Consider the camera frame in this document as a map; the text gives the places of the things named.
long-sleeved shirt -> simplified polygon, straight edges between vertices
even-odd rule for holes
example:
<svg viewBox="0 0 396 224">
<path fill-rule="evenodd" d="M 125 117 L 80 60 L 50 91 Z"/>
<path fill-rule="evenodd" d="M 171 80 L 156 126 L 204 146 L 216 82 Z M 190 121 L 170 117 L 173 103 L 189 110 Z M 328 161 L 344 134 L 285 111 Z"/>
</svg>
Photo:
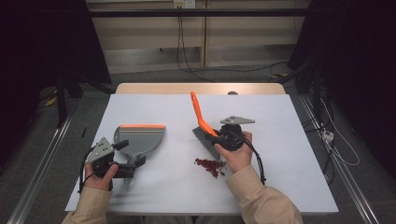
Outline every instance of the long-sleeved shirt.
<svg viewBox="0 0 396 224">
<path fill-rule="evenodd" d="M 300 212 L 291 200 L 279 190 L 264 186 L 251 166 L 233 174 L 227 185 L 239 202 L 242 218 L 247 224 L 303 223 Z M 76 211 L 69 213 L 63 224 L 106 223 L 111 195 L 110 191 L 84 187 Z"/>
</svg>

hand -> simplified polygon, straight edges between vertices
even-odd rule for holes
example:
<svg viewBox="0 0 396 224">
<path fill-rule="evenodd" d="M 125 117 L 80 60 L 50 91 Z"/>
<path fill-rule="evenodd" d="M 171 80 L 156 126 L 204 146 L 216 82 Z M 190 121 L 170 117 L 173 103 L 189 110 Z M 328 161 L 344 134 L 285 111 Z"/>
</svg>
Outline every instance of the hand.
<svg viewBox="0 0 396 224">
<path fill-rule="evenodd" d="M 91 175 L 91 177 L 85 180 L 84 186 L 93 189 L 108 190 L 108 185 L 118 169 L 119 166 L 117 164 L 111 165 L 105 176 L 101 178 L 96 175 L 92 175 L 94 173 L 92 164 L 85 164 L 85 176 L 87 177 Z"/>
<path fill-rule="evenodd" d="M 248 132 L 243 132 L 243 134 L 246 139 L 251 142 L 252 134 Z M 228 163 L 228 167 L 233 173 L 236 173 L 251 164 L 253 151 L 246 144 L 242 145 L 236 151 L 229 151 L 219 144 L 215 144 L 215 148 L 218 153 L 225 158 Z"/>
</svg>

gray carpet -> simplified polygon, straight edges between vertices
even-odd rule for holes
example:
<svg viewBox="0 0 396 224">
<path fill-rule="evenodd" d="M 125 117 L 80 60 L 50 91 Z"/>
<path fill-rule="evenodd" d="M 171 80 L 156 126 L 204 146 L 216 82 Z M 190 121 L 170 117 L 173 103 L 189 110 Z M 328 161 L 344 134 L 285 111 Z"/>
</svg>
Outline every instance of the gray carpet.
<svg viewBox="0 0 396 224">
<path fill-rule="evenodd" d="M 235 66 L 227 67 L 227 69 L 247 70 L 261 67 L 263 66 Z M 288 72 L 285 65 L 280 64 L 273 66 L 272 69 L 243 73 L 211 70 L 196 72 L 196 74 L 200 77 L 210 78 L 215 82 L 267 82 L 271 73 L 285 72 Z M 119 74 L 113 75 L 112 79 L 114 83 L 108 87 L 114 89 L 122 82 L 204 82 L 191 73 L 179 70 L 132 75 Z M 75 186 L 73 181 L 78 175 L 81 159 L 92 144 L 109 99 L 109 95 L 101 93 L 91 86 L 82 84 L 82 88 L 84 95 L 81 99 L 67 98 L 66 100 L 68 108 L 72 104 L 78 104 L 78 109 L 26 217 L 26 223 L 61 223 L 65 216 L 64 208 Z M 292 81 L 285 85 L 285 90 L 290 95 L 301 122 L 308 120 L 309 117 L 299 95 L 295 92 Z M 361 158 L 359 166 L 349 167 L 350 172 L 373 206 L 380 223 L 396 223 L 396 213 L 394 212 L 396 211 L 395 179 L 373 158 L 364 141 L 352 132 L 336 102 L 333 102 L 332 107 L 334 122 L 338 130 L 354 146 Z M 31 125 L 27 127 L 27 134 L 21 139 L 19 150 L 4 167 L 4 172 L 0 177 L 0 223 L 7 223 L 18 199 L 50 144 L 57 122 L 56 105 L 39 107 Z M 307 137 L 317 155 L 320 166 L 323 167 L 326 161 L 326 152 L 319 141 L 318 134 L 310 132 L 307 133 Z M 335 143 L 346 160 L 355 160 L 348 146 L 337 135 Z M 332 167 L 330 166 L 327 174 L 331 175 L 331 173 Z M 304 223 L 364 223 L 343 181 L 336 172 L 330 189 L 340 212 L 327 216 L 304 216 Z M 138 217 L 109 217 L 109 223 L 139 223 L 138 220 Z"/>
</svg>

brush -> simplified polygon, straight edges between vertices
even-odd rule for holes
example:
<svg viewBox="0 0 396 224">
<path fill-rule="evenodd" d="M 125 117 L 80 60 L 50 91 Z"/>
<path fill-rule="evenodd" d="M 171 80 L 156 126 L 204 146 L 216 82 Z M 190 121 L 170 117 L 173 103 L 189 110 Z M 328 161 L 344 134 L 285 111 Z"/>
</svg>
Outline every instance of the brush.
<svg viewBox="0 0 396 224">
<path fill-rule="evenodd" d="M 216 161 L 219 161 L 220 154 L 216 151 L 215 146 L 212 143 L 212 140 L 216 137 L 219 137 L 219 135 L 202 118 L 198 98 L 193 91 L 191 92 L 191 101 L 199 125 L 197 128 L 194 128 L 192 132 L 194 133 L 195 137 L 201 142 L 201 144 L 206 148 L 206 150 L 213 156 L 213 158 L 215 158 Z"/>
</svg>

white cable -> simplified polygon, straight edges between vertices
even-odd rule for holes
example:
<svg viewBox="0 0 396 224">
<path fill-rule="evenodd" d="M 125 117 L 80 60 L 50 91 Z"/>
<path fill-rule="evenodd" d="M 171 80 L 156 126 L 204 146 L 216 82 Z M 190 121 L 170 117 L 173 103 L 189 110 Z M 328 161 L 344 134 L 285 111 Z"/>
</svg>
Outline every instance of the white cable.
<svg viewBox="0 0 396 224">
<path fill-rule="evenodd" d="M 331 150 L 331 151 L 334 153 L 334 155 L 335 155 L 336 157 L 338 157 L 343 163 L 346 163 L 346 164 L 351 165 L 351 166 L 357 166 L 357 165 L 359 165 L 359 163 L 361 163 L 361 159 L 359 158 L 358 153 L 356 153 L 356 151 L 355 151 L 355 149 L 353 148 L 353 146 L 350 145 L 350 144 L 348 143 L 348 141 L 345 139 L 345 137 L 344 137 L 343 135 L 341 135 L 341 133 L 338 131 L 337 127 L 335 127 L 335 124 L 334 124 L 334 122 L 332 121 L 332 116 L 330 115 L 330 112 L 329 112 L 329 110 L 327 109 L 326 104 L 323 102 L 323 100 L 322 100 L 321 98 L 320 98 L 320 101 L 323 103 L 324 108 L 326 109 L 327 115 L 329 116 L 329 119 L 330 119 L 330 122 L 332 123 L 332 126 L 333 126 L 334 129 L 338 132 L 338 134 L 340 134 L 340 136 L 343 138 L 343 140 L 349 145 L 349 147 L 350 147 L 350 149 L 352 149 L 353 153 L 355 153 L 355 156 L 356 156 L 356 158 L 358 159 L 358 161 L 357 161 L 356 163 L 351 163 L 351 162 L 345 161 L 345 160 L 341 157 L 340 154 L 338 154 L 337 152 L 334 151 L 334 149 L 332 149 L 332 147 L 331 147 L 330 144 L 329 144 L 330 150 Z"/>
</svg>

